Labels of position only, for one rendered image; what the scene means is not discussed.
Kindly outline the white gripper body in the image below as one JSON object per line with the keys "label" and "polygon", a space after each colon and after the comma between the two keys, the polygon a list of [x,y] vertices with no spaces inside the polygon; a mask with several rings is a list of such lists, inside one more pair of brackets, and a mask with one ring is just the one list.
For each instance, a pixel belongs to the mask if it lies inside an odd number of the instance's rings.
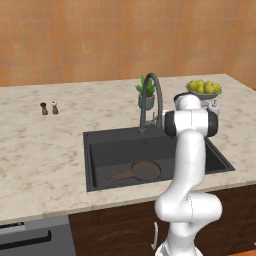
{"label": "white gripper body", "polygon": [[208,105],[208,110],[215,113],[216,115],[220,114],[220,107],[216,99],[214,99],[213,102]]}

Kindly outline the dark brown frying pan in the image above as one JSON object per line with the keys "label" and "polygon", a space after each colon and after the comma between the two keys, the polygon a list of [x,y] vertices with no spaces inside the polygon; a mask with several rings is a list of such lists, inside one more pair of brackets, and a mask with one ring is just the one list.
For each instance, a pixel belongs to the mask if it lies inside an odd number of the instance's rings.
{"label": "dark brown frying pan", "polygon": [[131,169],[123,173],[108,177],[105,182],[135,178],[139,181],[153,181],[160,177],[161,167],[153,160],[137,160],[131,165]]}

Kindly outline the dark grey sink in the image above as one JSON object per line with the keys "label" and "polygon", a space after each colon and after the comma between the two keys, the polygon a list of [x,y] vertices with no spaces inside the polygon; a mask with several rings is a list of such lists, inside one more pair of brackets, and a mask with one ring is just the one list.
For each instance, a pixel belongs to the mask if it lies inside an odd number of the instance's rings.
{"label": "dark grey sink", "polygon": [[[85,132],[83,141],[88,192],[173,178],[177,138],[171,138],[156,127],[148,128],[144,135],[137,127]],[[160,175],[153,180],[128,177],[106,181],[106,178],[131,170],[137,160],[155,162],[160,167]]]}

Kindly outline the grey fruit bowl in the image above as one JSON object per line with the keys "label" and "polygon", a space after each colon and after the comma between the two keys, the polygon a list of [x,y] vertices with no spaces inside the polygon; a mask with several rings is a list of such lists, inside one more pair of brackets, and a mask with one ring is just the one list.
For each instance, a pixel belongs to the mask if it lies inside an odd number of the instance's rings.
{"label": "grey fruit bowl", "polygon": [[188,88],[188,86],[186,86],[186,89],[189,93],[197,96],[200,100],[211,100],[211,99],[216,98],[218,95],[222,94],[222,90],[218,93],[215,93],[215,94],[202,94],[202,93],[197,93],[197,92],[194,92],[194,91],[190,90]]}

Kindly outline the dark grey curved tap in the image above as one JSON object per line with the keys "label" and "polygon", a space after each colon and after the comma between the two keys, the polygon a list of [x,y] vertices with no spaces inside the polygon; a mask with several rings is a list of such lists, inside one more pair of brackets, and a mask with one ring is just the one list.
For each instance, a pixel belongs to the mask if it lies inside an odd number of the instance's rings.
{"label": "dark grey curved tap", "polygon": [[145,122],[146,122],[146,89],[148,86],[149,79],[152,79],[156,85],[156,92],[157,92],[157,101],[158,101],[158,115],[157,115],[157,122],[156,127],[162,129],[162,110],[163,110],[163,102],[162,102],[162,90],[159,83],[157,76],[154,73],[148,73],[144,80],[143,85],[143,94],[142,94],[142,107],[141,107],[141,114],[140,114],[140,127],[139,133],[144,134],[146,131]]}

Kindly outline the green plant in teal pot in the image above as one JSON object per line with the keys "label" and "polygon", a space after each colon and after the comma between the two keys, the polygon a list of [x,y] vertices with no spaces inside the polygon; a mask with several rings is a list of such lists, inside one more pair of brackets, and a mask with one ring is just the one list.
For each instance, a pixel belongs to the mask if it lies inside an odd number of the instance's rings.
{"label": "green plant in teal pot", "polygon": [[[139,93],[138,96],[138,106],[142,107],[142,96],[143,96],[143,86],[144,86],[145,78],[143,75],[140,76],[140,84],[135,86],[137,92]],[[149,79],[147,89],[146,89],[146,110],[149,111],[154,106],[155,96],[154,93],[156,91],[156,85],[152,78]]]}

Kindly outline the dark brown cupboard door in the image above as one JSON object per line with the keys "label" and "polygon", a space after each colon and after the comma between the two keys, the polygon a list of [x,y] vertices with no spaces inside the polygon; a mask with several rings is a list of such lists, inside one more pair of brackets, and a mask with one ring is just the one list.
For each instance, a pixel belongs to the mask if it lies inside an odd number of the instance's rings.
{"label": "dark brown cupboard door", "polygon": [[221,218],[196,236],[204,256],[256,250],[256,185],[212,191],[222,202]]}
{"label": "dark brown cupboard door", "polygon": [[154,256],[154,203],[69,216],[76,256]]}

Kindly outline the grey dishwasher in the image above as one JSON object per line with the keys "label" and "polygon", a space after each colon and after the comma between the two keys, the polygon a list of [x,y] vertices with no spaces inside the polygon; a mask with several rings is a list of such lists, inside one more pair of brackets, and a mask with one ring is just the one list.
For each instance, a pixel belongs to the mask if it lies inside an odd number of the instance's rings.
{"label": "grey dishwasher", "polygon": [[0,225],[0,256],[76,256],[69,218]]}

